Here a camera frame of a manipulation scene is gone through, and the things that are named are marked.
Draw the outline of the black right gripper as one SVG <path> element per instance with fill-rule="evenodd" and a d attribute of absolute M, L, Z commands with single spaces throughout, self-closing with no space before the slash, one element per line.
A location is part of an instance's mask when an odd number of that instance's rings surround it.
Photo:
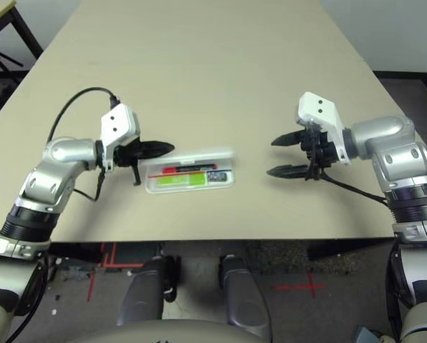
<path fill-rule="evenodd" d="M 333 142 L 328 141 L 328 133 L 322 132 L 319 126 L 283 134 L 274 139 L 272 146 L 293 146 L 301 143 L 309 165 L 282 165 L 267 170 L 267 175 L 282 179 L 314 179 L 319 180 L 324 169 L 337 162 L 337 152 Z"/>

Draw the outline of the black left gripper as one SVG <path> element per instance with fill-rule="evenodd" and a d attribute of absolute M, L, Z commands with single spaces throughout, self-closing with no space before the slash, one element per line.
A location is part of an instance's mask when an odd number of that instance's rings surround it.
<path fill-rule="evenodd" d="M 141 178 L 138 163 L 140 159 L 153 159 L 174 150 L 173 144 L 163 141 L 131 141 L 125 146 L 119 145 L 115 149 L 115 165 L 118 167 L 130 167 L 134 175 L 134 185 L 139 186 Z"/>

